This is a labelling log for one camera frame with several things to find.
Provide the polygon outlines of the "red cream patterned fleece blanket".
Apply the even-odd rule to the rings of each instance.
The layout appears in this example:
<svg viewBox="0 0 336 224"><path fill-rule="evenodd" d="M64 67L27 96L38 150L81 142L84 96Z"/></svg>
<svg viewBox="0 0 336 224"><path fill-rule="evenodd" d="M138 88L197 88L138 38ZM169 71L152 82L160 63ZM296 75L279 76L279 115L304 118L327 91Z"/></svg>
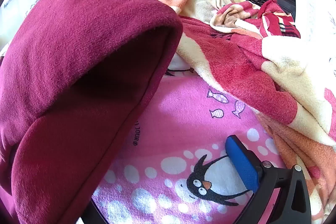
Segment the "red cream patterned fleece blanket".
<svg viewBox="0 0 336 224"><path fill-rule="evenodd" d="M313 223L335 206L335 78L275 0L159 0L182 19L177 53L251 107L287 166L303 167Z"/></svg>

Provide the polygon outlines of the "dark red fleece garment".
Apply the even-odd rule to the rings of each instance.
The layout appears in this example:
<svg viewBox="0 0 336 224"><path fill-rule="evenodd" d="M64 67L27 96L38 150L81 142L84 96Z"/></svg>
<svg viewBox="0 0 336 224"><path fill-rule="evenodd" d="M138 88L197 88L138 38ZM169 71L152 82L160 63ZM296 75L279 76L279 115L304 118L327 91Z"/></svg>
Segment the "dark red fleece garment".
<svg viewBox="0 0 336 224"><path fill-rule="evenodd" d="M175 54L158 0L40 0L1 63L1 201L20 223L75 223Z"/></svg>

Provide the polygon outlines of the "pink penguin print blanket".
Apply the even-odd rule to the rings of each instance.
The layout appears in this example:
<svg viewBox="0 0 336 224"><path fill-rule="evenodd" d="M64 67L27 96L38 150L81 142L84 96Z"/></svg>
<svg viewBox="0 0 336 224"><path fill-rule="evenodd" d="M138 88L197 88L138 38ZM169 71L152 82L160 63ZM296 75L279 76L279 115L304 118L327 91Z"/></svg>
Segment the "pink penguin print blanket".
<svg viewBox="0 0 336 224"><path fill-rule="evenodd" d="M198 76L166 76L93 194L108 223L232 223L251 197L225 150L236 135L284 163L243 102Z"/></svg>

